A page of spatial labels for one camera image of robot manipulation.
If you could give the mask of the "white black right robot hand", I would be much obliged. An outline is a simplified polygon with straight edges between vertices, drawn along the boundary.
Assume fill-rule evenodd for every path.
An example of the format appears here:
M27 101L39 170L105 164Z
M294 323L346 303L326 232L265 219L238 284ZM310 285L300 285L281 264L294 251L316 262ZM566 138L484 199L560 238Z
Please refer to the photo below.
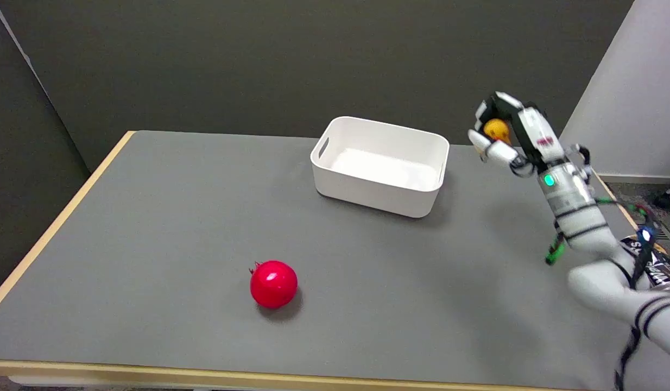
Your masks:
M491 121L504 122L522 150L519 152L500 137L490 136ZM506 92L495 91L482 101L467 136L482 161L506 166L520 178L543 173L567 161L566 152L544 112L533 102L523 103Z

